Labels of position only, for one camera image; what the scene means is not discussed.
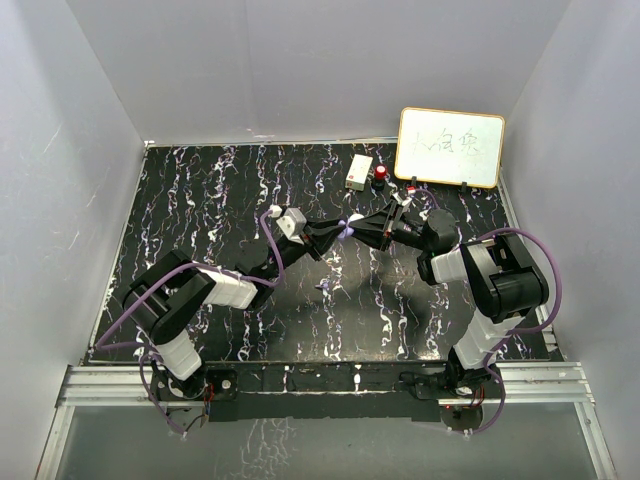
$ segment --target small white box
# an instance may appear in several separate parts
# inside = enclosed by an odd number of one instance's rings
[[[345,186],[352,190],[358,190],[359,192],[364,190],[364,184],[367,183],[367,176],[369,175],[372,161],[372,157],[354,155],[351,168],[349,169],[349,173],[347,173]]]

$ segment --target red button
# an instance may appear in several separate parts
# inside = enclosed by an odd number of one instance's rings
[[[383,180],[387,176],[387,167],[378,165],[373,172],[373,176],[376,180]]]

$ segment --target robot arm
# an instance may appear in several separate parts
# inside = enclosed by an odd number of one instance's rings
[[[281,273],[276,255],[280,255],[284,268],[307,253],[320,260],[345,228],[339,219],[307,220],[297,208],[272,206],[271,217],[283,232],[276,242],[278,253],[264,243],[247,242],[236,271],[187,269],[153,292],[131,314],[162,356],[164,366],[181,383],[183,392],[193,390],[191,384],[199,381],[194,374],[202,366],[186,330],[198,309],[202,305],[241,310],[259,307],[273,292],[270,280]],[[191,261],[183,252],[171,251],[116,296],[126,310],[166,274]]]
[[[458,239],[455,219],[435,209],[422,225],[409,220],[410,199],[396,196],[382,210],[350,222],[353,237],[370,247],[386,250],[391,240],[422,250],[418,272],[429,285],[466,280],[476,311],[464,336],[454,346],[457,377],[480,370],[483,361],[507,332],[548,300],[549,287],[542,272],[515,234],[472,241],[454,248]]]

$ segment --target whiteboard frame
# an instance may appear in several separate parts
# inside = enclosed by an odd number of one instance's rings
[[[500,176],[500,165],[502,164],[502,147],[504,146],[504,130],[505,130],[505,126],[507,124],[506,120],[504,119],[504,117],[502,115],[495,115],[495,114],[491,114],[491,113],[476,113],[476,112],[460,112],[460,111],[456,111],[456,110],[438,110],[435,108],[420,108],[420,107],[405,107],[402,109],[402,112],[400,112],[400,127],[398,128],[398,149],[396,150],[396,161],[395,164],[393,166],[393,174],[396,176],[396,178],[399,178],[400,180],[411,180],[412,177],[402,177],[400,175],[398,175],[397,172],[397,167],[398,167],[398,153],[400,152],[400,140],[401,140],[401,133],[402,133],[402,119],[404,118],[404,112],[406,110],[421,110],[421,111],[426,111],[426,112],[436,112],[436,113],[454,113],[454,114],[461,114],[461,115],[475,115],[477,117],[492,117],[492,118],[499,118],[500,120],[502,120],[502,132],[500,133],[500,148],[498,149],[498,163],[496,164],[496,177],[495,177],[495,181],[493,183],[493,185],[477,185],[477,184],[472,184],[472,183],[467,183],[468,187],[473,187],[473,188],[486,188],[486,189],[491,189],[491,188],[495,188],[498,185],[498,178]],[[433,179],[423,179],[423,178],[418,178],[419,182],[427,182],[427,183],[441,183],[441,184],[445,184],[445,185],[462,185],[462,182],[443,182],[442,180],[433,180]]]

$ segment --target black and white marble surface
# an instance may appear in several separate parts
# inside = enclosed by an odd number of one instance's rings
[[[395,144],[246,145],[150,149],[113,272],[97,335],[122,313],[111,296],[174,248],[195,261],[233,268],[242,242],[263,238],[258,218],[271,204],[299,207],[307,218],[347,218],[383,207],[405,182],[382,193],[345,190],[354,154],[393,171]],[[458,219],[463,241],[507,225],[497,189],[430,185],[441,208]],[[410,215],[433,205],[415,202]],[[202,308],[189,329],[205,361],[441,360],[474,310],[462,282],[429,287],[416,268],[419,252],[392,245],[379,252],[348,238],[315,262],[304,257],[257,311]],[[328,289],[315,288],[326,282]],[[111,342],[143,338],[125,322]],[[505,359],[548,358],[541,335],[516,339]],[[132,362],[135,352],[88,354],[88,362]]]

